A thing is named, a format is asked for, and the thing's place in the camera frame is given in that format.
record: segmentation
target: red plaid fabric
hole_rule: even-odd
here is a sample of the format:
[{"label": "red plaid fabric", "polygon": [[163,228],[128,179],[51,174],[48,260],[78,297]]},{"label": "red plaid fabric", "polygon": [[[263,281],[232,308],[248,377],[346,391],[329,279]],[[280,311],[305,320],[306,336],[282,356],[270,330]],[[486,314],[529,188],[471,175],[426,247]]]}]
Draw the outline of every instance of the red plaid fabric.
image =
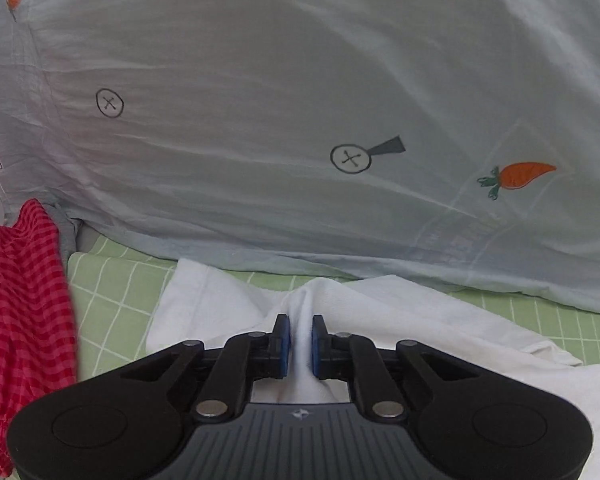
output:
[{"label": "red plaid fabric", "polygon": [[0,226],[0,475],[13,470],[6,431],[15,414],[75,383],[76,338],[58,228],[37,200]]}]

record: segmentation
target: white towel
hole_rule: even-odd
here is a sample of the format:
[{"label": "white towel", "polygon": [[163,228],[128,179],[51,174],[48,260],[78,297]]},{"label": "white towel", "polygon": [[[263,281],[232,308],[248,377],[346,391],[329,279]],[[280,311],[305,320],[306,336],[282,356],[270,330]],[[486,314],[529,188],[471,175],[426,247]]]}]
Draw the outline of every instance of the white towel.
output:
[{"label": "white towel", "polygon": [[594,429],[581,480],[600,480],[600,365],[581,362],[550,340],[435,290],[385,276],[347,283],[317,278],[294,291],[261,290],[225,272],[181,260],[147,335],[148,352],[186,339],[207,348],[238,333],[270,332],[278,314],[292,327],[289,376],[254,385],[255,402],[345,402],[347,387],[312,375],[311,326],[322,314],[331,333],[371,338],[379,348],[416,339],[443,352],[537,386],[578,406]]}]

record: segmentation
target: white cloth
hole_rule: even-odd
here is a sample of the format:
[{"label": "white cloth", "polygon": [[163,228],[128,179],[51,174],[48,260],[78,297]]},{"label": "white cloth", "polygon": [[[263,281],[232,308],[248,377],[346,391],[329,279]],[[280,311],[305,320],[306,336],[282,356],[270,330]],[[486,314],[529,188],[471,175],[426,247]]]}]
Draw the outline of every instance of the white cloth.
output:
[{"label": "white cloth", "polygon": [[412,338],[570,400],[589,418],[594,452],[581,480],[600,480],[600,365],[580,361],[548,339],[473,305],[395,276],[347,283],[317,278],[294,291],[274,292],[225,272],[181,260],[147,335],[155,352],[185,339],[208,348],[251,330],[270,332],[278,314],[292,327],[289,375],[254,385],[256,402],[346,402],[347,387],[311,372],[311,327],[321,314],[328,330],[371,338],[394,348]]},{"label": "white cloth", "polygon": [[6,1],[7,214],[600,312],[600,0]]}]

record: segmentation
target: white sheet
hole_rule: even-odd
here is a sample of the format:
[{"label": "white sheet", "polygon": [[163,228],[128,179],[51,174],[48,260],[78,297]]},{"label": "white sheet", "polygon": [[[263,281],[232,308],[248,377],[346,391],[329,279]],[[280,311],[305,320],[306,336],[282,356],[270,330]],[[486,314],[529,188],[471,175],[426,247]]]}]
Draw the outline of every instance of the white sheet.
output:
[{"label": "white sheet", "polygon": [[237,333],[269,332],[279,313],[290,316],[292,356],[283,381],[259,381],[256,402],[343,402],[344,383],[318,381],[311,372],[314,314],[331,333],[368,336],[379,348],[404,338],[561,396],[578,406],[594,431],[594,450],[581,480],[600,480],[600,365],[587,367],[551,341],[473,305],[407,280],[386,276],[342,285],[317,278],[291,292],[261,290],[220,270],[178,263],[147,336],[154,352],[185,339],[208,348]]},{"label": "white sheet", "polygon": [[600,0],[6,1],[7,214],[600,312]]}]

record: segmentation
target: bedsheet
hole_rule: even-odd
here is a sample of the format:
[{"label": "bedsheet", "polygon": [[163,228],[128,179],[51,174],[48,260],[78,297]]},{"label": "bedsheet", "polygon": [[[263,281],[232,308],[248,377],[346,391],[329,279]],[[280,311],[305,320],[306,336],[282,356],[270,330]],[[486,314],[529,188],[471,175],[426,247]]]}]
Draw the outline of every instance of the bedsheet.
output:
[{"label": "bedsheet", "polygon": [[0,0],[0,198],[46,191],[163,258],[600,312],[600,0]]},{"label": "bedsheet", "polygon": [[[142,254],[104,236],[89,253],[72,255],[68,277],[79,334],[80,380],[146,355],[146,334],[175,267],[174,261]],[[270,290],[292,290],[314,278],[228,272]],[[600,363],[600,314],[523,294],[466,288],[451,295],[549,337],[584,364]]]}]

